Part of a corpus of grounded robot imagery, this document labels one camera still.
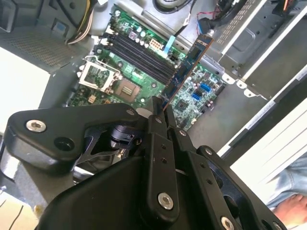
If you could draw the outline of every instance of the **capacitor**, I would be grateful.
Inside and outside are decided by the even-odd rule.
[[[142,31],[142,32],[140,33],[140,36],[141,36],[141,37],[145,37],[145,36],[146,36],[145,31]]]

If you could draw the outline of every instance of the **chip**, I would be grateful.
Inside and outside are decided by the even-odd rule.
[[[192,51],[190,52],[190,57],[194,60],[198,59],[199,54],[201,54],[201,50],[197,47],[194,47]]]
[[[183,112],[183,111],[185,111],[185,109],[188,107],[188,105],[189,105],[188,103],[184,102],[183,100],[180,100],[180,101],[176,104],[175,109],[177,109],[177,110]]]
[[[140,91],[140,87],[127,79],[123,79],[115,91],[115,94],[127,102],[133,102]]]

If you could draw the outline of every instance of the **mounting hole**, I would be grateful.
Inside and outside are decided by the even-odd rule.
[[[69,7],[74,10],[76,8],[76,4],[74,2],[71,2],[69,3]]]
[[[135,145],[140,145],[140,144],[142,143],[142,138],[136,138],[136,139],[133,141],[133,143],[134,143]]]
[[[74,142],[69,138],[55,138],[54,145],[61,151],[71,151],[75,148]]]
[[[161,158],[161,161],[162,161],[163,164],[167,164],[167,159]]]
[[[228,195],[225,195],[224,200],[225,200],[233,218],[235,218],[235,219],[238,218],[239,217],[239,208],[238,208],[238,205],[236,204],[236,202],[234,201],[234,199],[231,198]]]

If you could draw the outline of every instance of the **silver screw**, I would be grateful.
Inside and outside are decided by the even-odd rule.
[[[179,133],[180,133],[181,135],[183,135],[184,137],[187,135],[187,133],[186,133],[185,131],[183,131],[183,130],[180,130]]]
[[[208,36],[212,37],[214,35],[214,30],[210,29],[207,33]]]
[[[131,116],[134,116],[134,112],[131,109],[127,109],[126,112],[130,114]]]
[[[160,118],[156,117],[156,118],[155,118],[155,120],[156,120],[156,122],[158,122],[158,123],[162,124],[162,121],[161,121],[161,119],[160,119]]]
[[[116,17],[120,16],[120,11],[115,11],[115,16]]]
[[[30,120],[25,124],[26,128],[32,132],[41,133],[46,130],[46,124],[39,120]]]
[[[227,217],[222,217],[221,223],[226,230],[235,230],[233,223]]]
[[[208,153],[209,155],[212,155],[212,152],[210,151],[210,149],[206,149],[206,153]]]
[[[280,225],[279,225],[278,223],[273,222],[273,224],[274,224],[274,226],[275,226],[275,228],[276,228],[277,230],[283,230],[282,227],[280,227]]]
[[[171,210],[174,207],[174,202],[167,193],[160,193],[158,195],[158,202],[166,210]]]

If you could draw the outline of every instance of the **ram slot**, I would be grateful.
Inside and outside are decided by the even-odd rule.
[[[148,61],[149,63],[154,64],[155,66],[157,66],[160,69],[163,69],[163,71],[165,71],[165,72],[168,72],[172,75],[174,74],[176,69],[172,65],[168,64],[167,61],[165,61],[165,59],[161,59],[161,58],[156,57],[154,54],[151,53],[150,50],[148,50],[148,49],[140,46],[139,44],[133,42],[131,39],[119,34],[118,36],[115,37],[115,40],[119,41],[122,44],[125,44],[126,46],[129,47],[129,49],[137,51],[138,54],[143,59]]]
[[[167,84],[175,72],[174,67],[167,65],[144,47],[138,46],[122,35],[114,36],[112,45],[107,49],[162,84]]]
[[[151,66],[146,65],[146,63],[143,63],[129,50],[121,49],[116,46],[110,46],[109,50],[164,85],[167,84],[171,78],[160,73],[159,70],[153,69]]]

